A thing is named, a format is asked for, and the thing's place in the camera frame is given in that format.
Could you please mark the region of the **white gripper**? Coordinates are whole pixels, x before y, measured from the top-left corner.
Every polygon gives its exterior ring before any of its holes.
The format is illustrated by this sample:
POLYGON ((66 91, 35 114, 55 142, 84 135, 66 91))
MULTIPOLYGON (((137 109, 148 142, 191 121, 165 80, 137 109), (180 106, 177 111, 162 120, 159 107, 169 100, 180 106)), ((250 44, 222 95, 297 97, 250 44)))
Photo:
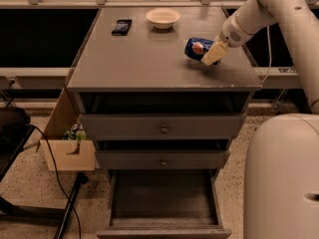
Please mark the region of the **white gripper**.
POLYGON ((200 60, 203 64, 210 66, 221 60, 227 53, 227 46, 237 48, 244 45, 252 38, 251 34, 246 33, 237 23, 234 15, 228 17, 217 35, 219 42, 214 42, 209 50, 200 60))

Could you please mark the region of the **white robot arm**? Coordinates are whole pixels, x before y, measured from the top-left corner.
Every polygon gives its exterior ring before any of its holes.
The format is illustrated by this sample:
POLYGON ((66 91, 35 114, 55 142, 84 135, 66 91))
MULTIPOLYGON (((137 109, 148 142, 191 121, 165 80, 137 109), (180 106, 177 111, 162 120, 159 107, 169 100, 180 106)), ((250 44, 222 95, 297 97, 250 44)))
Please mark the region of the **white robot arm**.
POLYGON ((300 89, 307 114, 269 119, 254 133, 244 173, 243 239, 319 239, 319 21, 317 0, 247 0, 223 24, 210 65, 260 29, 278 24, 288 68, 256 70, 265 89, 300 89))

